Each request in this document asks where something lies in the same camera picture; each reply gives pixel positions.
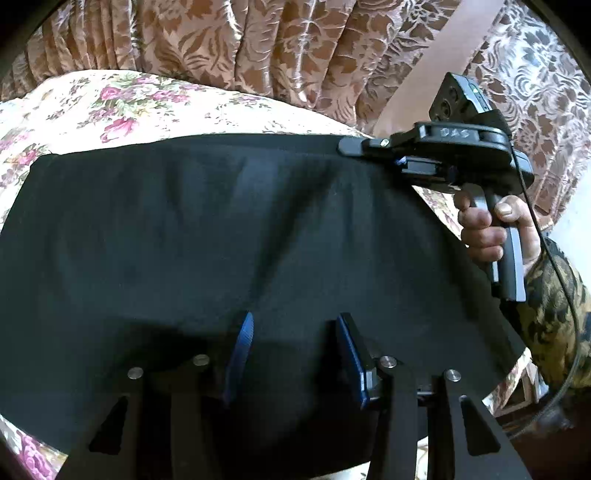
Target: floral bedspread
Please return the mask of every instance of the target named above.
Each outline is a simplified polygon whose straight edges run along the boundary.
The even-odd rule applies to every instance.
[[[232,132],[362,135],[319,113],[269,98],[139,72],[70,73],[45,81],[22,99],[0,103],[0,231],[40,155]],[[459,236],[451,197],[416,190]],[[526,350],[506,381],[484,400],[490,411],[506,403],[529,362]],[[0,432],[36,480],[53,480],[67,458],[1,415]],[[418,449],[417,475],[425,478],[427,441]],[[331,478],[356,480],[366,471],[362,465]]]

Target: fingernail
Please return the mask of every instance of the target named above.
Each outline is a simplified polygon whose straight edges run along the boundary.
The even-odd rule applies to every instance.
[[[496,206],[496,211],[501,215],[510,215],[513,209],[511,208],[511,205],[507,203],[498,203]]]

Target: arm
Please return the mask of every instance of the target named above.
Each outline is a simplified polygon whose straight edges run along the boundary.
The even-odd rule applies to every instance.
[[[501,258],[505,232],[491,226],[491,214],[470,207],[466,192],[459,192],[454,203],[460,210],[459,223],[464,227],[462,241],[476,262]],[[531,350],[534,363],[544,380],[557,388],[568,374],[574,357],[573,317],[558,278],[546,254],[541,253],[540,239],[535,231],[527,205],[519,197],[503,198],[496,206],[497,217],[504,222],[517,222],[526,275],[527,303],[518,304],[520,335]],[[547,239],[550,252],[562,272],[577,308],[580,322],[583,358],[574,378],[573,388],[591,386],[591,297],[579,273],[569,264],[558,246]]]
[[[591,297],[581,276],[556,243],[549,239],[546,242],[573,296],[579,317],[583,358],[572,387],[591,387]],[[546,383],[557,388],[568,374],[574,358],[574,327],[566,298],[545,253],[526,276],[525,288],[527,303],[517,307],[521,337]]]

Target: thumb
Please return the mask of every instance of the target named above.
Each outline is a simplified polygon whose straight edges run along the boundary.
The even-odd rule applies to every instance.
[[[508,195],[502,198],[495,205],[495,213],[502,222],[517,222],[520,227],[534,226],[534,221],[531,218],[527,204],[515,195]]]

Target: camouflage sleeve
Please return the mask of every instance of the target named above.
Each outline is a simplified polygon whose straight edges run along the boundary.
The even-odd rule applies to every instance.
[[[548,249],[556,260],[577,309],[582,342],[582,358],[573,388],[591,386],[591,298],[579,273],[556,243],[547,239]],[[527,303],[517,307],[521,337],[532,353],[544,380],[557,388],[565,379],[574,358],[574,327],[566,297],[546,254],[526,279]]]

